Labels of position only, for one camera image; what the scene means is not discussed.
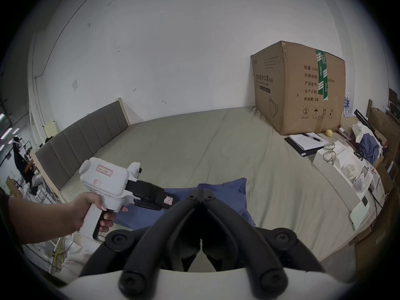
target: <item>smartphone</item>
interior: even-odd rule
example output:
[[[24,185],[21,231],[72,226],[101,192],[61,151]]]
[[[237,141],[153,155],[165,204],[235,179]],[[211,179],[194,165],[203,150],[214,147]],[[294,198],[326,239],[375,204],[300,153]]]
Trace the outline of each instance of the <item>smartphone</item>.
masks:
[[[364,220],[369,208],[370,203],[368,202],[367,197],[364,195],[359,204],[357,204],[352,212],[349,213],[349,220],[354,231],[360,227],[360,224]]]

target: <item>wall stain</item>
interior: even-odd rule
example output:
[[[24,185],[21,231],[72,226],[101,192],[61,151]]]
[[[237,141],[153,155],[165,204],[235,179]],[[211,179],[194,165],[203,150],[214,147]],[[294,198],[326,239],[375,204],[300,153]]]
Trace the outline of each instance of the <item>wall stain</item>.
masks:
[[[114,1],[116,1],[116,0],[113,0],[110,3],[108,3],[107,7],[109,7],[109,6],[116,7],[118,5],[117,3],[114,3],[113,5],[111,5]]]

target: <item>green tape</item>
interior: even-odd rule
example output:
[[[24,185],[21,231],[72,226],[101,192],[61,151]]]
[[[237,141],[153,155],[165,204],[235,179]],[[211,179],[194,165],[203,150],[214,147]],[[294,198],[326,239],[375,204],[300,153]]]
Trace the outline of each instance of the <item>green tape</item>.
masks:
[[[327,98],[327,68],[326,68],[326,58],[325,52],[315,49],[315,53],[317,54],[317,62],[318,62],[318,94],[324,95],[324,100],[328,100]]]

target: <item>black folder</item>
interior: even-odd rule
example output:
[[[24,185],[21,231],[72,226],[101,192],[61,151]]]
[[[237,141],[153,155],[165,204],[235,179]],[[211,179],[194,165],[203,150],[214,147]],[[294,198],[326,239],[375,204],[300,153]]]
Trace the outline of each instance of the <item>black folder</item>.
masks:
[[[322,146],[322,147],[317,147],[317,148],[315,147],[314,149],[303,150],[291,138],[287,137],[287,138],[285,138],[285,141],[288,144],[290,144],[302,157],[307,157],[307,156],[310,156],[312,154],[315,154],[315,153],[317,153],[317,151],[319,149],[322,149],[324,147],[324,146]]]

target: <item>blue cloth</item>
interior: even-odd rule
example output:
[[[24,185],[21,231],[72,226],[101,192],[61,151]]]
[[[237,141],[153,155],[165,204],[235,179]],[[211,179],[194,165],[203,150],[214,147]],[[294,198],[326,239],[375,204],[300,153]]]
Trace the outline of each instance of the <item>blue cloth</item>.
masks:
[[[363,135],[360,143],[356,143],[356,149],[371,164],[377,160],[379,155],[379,145],[375,138],[368,133]]]
[[[198,188],[209,189],[213,192],[214,196],[226,203],[229,207],[240,214],[248,223],[255,226],[250,213],[246,209],[246,178],[240,178],[235,181],[231,181],[223,184],[199,184]],[[179,198],[179,200],[187,197],[195,188],[182,188],[182,189],[164,189],[165,192],[174,194]],[[140,229],[143,227],[148,227],[153,225],[159,217],[161,217],[165,209],[160,211],[149,210],[141,207],[137,207],[134,204],[129,204],[126,206],[128,208],[127,212],[117,213],[117,219],[115,223],[118,223],[125,227],[130,227],[132,229]]]

